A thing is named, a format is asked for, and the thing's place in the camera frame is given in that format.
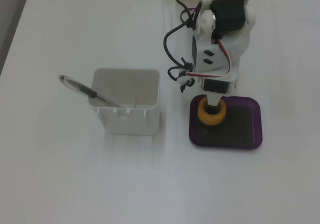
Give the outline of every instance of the red and white wire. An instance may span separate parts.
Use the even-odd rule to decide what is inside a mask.
[[[232,66],[232,61],[230,59],[230,55],[227,51],[227,49],[225,48],[225,45],[223,43],[223,41],[221,39],[216,39],[216,42],[219,44],[219,47],[221,48],[222,52],[225,54],[227,60],[228,60],[228,63],[229,63],[229,69],[228,71],[224,74],[226,75],[227,73],[230,72],[231,70],[231,66]],[[194,76],[194,77],[202,77],[202,78],[219,78],[219,77],[222,77],[224,75],[220,75],[220,76],[214,76],[214,75],[207,75],[207,74],[202,74],[202,73],[193,73],[193,72],[186,72],[185,73],[186,76]]]

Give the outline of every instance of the wire connector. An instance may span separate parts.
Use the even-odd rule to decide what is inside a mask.
[[[181,93],[184,92],[184,90],[186,89],[187,86],[188,87],[192,87],[195,84],[195,82],[196,82],[195,79],[192,78],[191,81],[188,80],[184,85],[181,85],[180,86]]]

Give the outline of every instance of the white plastic container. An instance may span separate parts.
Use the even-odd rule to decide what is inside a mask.
[[[154,135],[159,131],[158,71],[100,68],[93,78],[92,89],[121,106],[105,107],[89,98],[90,106],[110,133]]]

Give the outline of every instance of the robotic arm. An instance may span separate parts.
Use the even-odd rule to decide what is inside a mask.
[[[199,0],[195,9],[184,7],[188,20],[171,30],[163,44],[171,60],[177,65],[169,69],[169,76],[180,84],[181,91],[196,82],[207,94],[209,106],[218,106],[222,96],[235,89],[241,55],[246,51],[250,31],[255,24],[255,10],[249,0]],[[167,38],[178,29],[193,29],[193,63],[174,60],[167,49]],[[179,69],[179,76],[171,71]]]

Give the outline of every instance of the black wire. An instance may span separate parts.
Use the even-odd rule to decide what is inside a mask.
[[[177,81],[178,78],[174,77],[174,76],[171,74],[171,71],[174,70],[174,69],[180,69],[180,67],[178,67],[178,66],[171,67],[170,69],[168,69],[168,75],[169,75],[169,77],[170,77],[173,81]]]
[[[202,2],[200,1],[194,10],[193,27],[192,27],[193,30],[196,29],[195,25],[197,23],[197,19],[198,19],[198,15],[200,13],[201,7],[202,7]]]
[[[180,0],[176,0],[176,1],[177,1],[178,4],[180,4],[186,10],[186,12],[188,13],[189,18],[191,18],[192,16],[191,16],[191,13],[190,13],[190,10],[188,9],[188,7],[183,2],[181,2]]]
[[[172,80],[174,80],[174,81],[177,81],[177,79],[178,79],[179,77],[178,77],[178,78],[174,77],[174,76],[171,74],[171,71],[172,71],[172,70],[174,70],[174,69],[181,69],[181,68],[192,70],[192,64],[185,62],[183,58],[181,58],[181,59],[182,59],[182,61],[184,62],[184,65],[181,64],[181,63],[179,63],[179,62],[171,55],[171,53],[169,52],[169,50],[168,50],[168,45],[167,45],[167,40],[168,40],[168,38],[169,38],[169,36],[170,36],[171,34],[173,34],[174,32],[178,31],[179,29],[181,29],[181,28],[184,27],[184,26],[187,26],[188,28],[191,28],[191,27],[192,27],[192,29],[195,30],[195,29],[196,29],[196,26],[195,26],[195,25],[196,25],[196,22],[197,22],[197,17],[198,17],[198,15],[199,15],[199,12],[200,12],[201,7],[202,7],[202,2],[200,1],[200,2],[198,3],[198,5],[196,6],[194,12],[191,14],[190,9],[189,9],[183,2],[181,2],[180,0],[176,0],[176,1],[177,1],[178,4],[180,4],[180,5],[185,9],[185,10],[182,11],[182,12],[183,12],[183,13],[186,12],[186,13],[188,14],[188,19],[187,19],[185,22],[183,22],[182,24],[180,24],[179,26],[177,26],[177,27],[175,27],[174,29],[170,30],[170,31],[165,35],[165,37],[164,37],[164,39],[163,39],[163,40],[164,40],[164,41],[163,41],[163,47],[165,48],[164,50],[165,50],[166,54],[167,54],[168,57],[172,60],[172,62],[177,65],[177,66],[175,66],[175,67],[171,67],[171,68],[168,69],[168,75],[169,75],[169,77],[170,77]],[[190,81],[188,81],[188,82],[186,83],[186,86],[191,87],[191,86],[193,86],[194,83],[195,83],[195,80],[192,79],[192,83],[190,83]]]
[[[180,24],[179,26],[175,27],[174,29],[170,30],[164,37],[164,41],[163,41],[163,47],[165,48],[165,52],[168,55],[168,57],[173,61],[173,63],[175,63],[179,68],[184,68],[184,65],[179,63],[169,52],[168,50],[168,46],[167,46],[167,40],[169,38],[169,36],[171,34],[173,34],[174,32],[178,31],[179,29],[181,29],[182,27],[184,27],[187,24],[187,21],[183,22],[182,24]]]

